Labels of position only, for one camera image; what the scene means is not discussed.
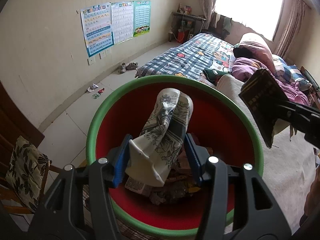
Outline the grey patterned paper bag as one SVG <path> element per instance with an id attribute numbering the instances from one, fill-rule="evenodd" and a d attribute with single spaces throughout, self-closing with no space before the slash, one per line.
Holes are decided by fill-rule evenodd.
<path id="1" fill-rule="evenodd" d="M 192 113 L 193 101 L 187 94 L 174 88 L 161 90 L 140 136 L 129 141 L 126 174 L 162 187 L 180 153 Z"/>

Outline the dark brown gold packet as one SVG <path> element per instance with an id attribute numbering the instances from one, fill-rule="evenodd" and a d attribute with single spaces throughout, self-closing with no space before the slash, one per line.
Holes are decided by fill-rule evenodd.
<path id="1" fill-rule="evenodd" d="M 245 102 L 244 104 L 253 116 L 264 143 L 268 148 L 271 148 L 274 135 L 281 132 L 289 126 L 290 123 L 278 118 L 278 105 L 260 105 L 259 103 L 256 103 L 253 106 L 250 106 Z"/>

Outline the orange snack bag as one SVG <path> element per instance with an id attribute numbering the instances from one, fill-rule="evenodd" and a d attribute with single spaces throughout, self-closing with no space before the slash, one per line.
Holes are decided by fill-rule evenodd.
<path id="1" fill-rule="evenodd" d="M 163 187 L 153 187 L 149 199 L 152 204 L 169 206 L 188 200 L 201 191 L 193 178 L 189 161 L 182 146 L 180 153 L 173 163 Z"/>

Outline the grey towel mat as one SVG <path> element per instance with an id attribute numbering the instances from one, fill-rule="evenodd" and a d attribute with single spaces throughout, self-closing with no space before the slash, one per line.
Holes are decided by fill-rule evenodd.
<path id="1" fill-rule="evenodd" d="M 313 146 L 304 140 L 301 132 L 290 137 L 290 128 L 287 127 L 274 136 L 273 146 L 267 148 L 253 116 L 239 97 L 243 84 L 227 74 L 217 83 L 217 90 L 231 99 L 255 128 L 264 154 L 263 180 L 284 213 L 291 231 L 295 232 L 316 175 Z"/>

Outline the blue plaid pillow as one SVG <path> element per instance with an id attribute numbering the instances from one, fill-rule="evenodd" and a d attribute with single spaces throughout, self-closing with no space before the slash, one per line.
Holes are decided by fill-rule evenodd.
<path id="1" fill-rule="evenodd" d="M 272 59 L 276 70 L 273 75 L 276 79 L 283 83 L 298 83 L 301 91 L 306 91 L 312 86 L 295 65 L 287 65 L 280 56 L 275 54 L 272 54 Z"/>

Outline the litter scraps on floor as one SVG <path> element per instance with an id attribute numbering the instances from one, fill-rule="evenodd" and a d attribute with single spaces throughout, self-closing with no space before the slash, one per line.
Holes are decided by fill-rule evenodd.
<path id="1" fill-rule="evenodd" d="M 93 83 L 87 88 L 86 93 L 90 94 L 93 99 L 97 99 L 101 96 L 101 94 L 103 94 L 104 91 L 104 87 L 100 88 L 97 84 Z"/>

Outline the green plush toy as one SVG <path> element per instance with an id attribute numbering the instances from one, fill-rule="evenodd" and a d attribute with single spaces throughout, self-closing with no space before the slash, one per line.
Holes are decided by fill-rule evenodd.
<path id="1" fill-rule="evenodd" d="M 204 69 L 203 73 L 204 73 L 206 79 L 214 85 L 217 85 L 217 83 L 221 79 L 221 77 L 228 74 L 228 72 L 219 71 L 219 70 L 215 70 L 215 69 L 211 69 L 211 68 Z"/>

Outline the pair of shoes on floor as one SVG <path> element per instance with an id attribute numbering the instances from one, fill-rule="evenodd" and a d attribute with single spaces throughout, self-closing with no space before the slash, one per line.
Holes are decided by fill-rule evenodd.
<path id="1" fill-rule="evenodd" d="M 123 74 L 128 70 L 135 70 L 138 67 L 138 62 L 130 62 L 128 64 L 126 63 L 122 63 L 119 67 L 118 67 L 118 73 L 119 74 Z"/>

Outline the pink pillow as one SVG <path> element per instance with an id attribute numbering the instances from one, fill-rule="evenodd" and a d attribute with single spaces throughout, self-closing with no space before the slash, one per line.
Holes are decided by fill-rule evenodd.
<path id="1" fill-rule="evenodd" d="M 233 54 L 237 57 L 256 59 L 263 63 L 272 73 L 276 71 L 270 48 L 265 40 L 256 33 L 246 33 L 239 43 L 233 47 Z"/>

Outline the floral cushion wooden chair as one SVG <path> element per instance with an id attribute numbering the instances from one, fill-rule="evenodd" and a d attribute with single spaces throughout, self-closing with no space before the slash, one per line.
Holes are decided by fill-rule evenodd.
<path id="1" fill-rule="evenodd" d="M 48 173 L 61 169 L 31 142 L 19 136 L 10 155 L 1 156 L 1 204 L 13 215 L 33 214 L 42 198 Z"/>

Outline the dark brown wooden door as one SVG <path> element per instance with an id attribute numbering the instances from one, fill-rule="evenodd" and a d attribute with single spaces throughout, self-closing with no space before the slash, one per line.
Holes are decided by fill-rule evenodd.
<path id="1" fill-rule="evenodd" d="M 24 116 L 1 83 L 1 156 L 10 155 L 19 136 L 38 147 L 44 135 Z"/>

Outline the small cluttered side table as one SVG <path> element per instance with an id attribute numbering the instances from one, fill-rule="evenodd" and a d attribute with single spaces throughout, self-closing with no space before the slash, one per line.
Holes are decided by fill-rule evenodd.
<path id="1" fill-rule="evenodd" d="M 192 13 L 192 7 L 179 4 L 178 9 L 171 13 L 171 25 L 169 28 L 169 42 L 176 41 L 183 44 L 200 33 L 207 19 L 204 16 L 196 16 Z"/>

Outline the blue alphabet wall poster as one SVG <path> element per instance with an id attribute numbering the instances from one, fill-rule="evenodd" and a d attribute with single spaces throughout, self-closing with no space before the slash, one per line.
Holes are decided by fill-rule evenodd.
<path id="1" fill-rule="evenodd" d="M 88 57 L 114 45 L 110 2 L 81 9 L 80 16 Z"/>

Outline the white chart wall poster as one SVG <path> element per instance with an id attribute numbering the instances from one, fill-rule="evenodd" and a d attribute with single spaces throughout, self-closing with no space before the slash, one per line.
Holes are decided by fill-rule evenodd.
<path id="1" fill-rule="evenodd" d="M 133 38 L 133 1 L 111 3 L 111 22 L 114 44 Z"/>

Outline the teal number wall poster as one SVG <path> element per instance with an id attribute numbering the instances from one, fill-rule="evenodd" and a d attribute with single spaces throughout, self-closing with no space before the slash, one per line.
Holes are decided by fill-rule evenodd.
<path id="1" fill-rule="evenodd" d="M 143 35 L 150 31 L 151 1 L 134 1 L 133 36 Z"/>

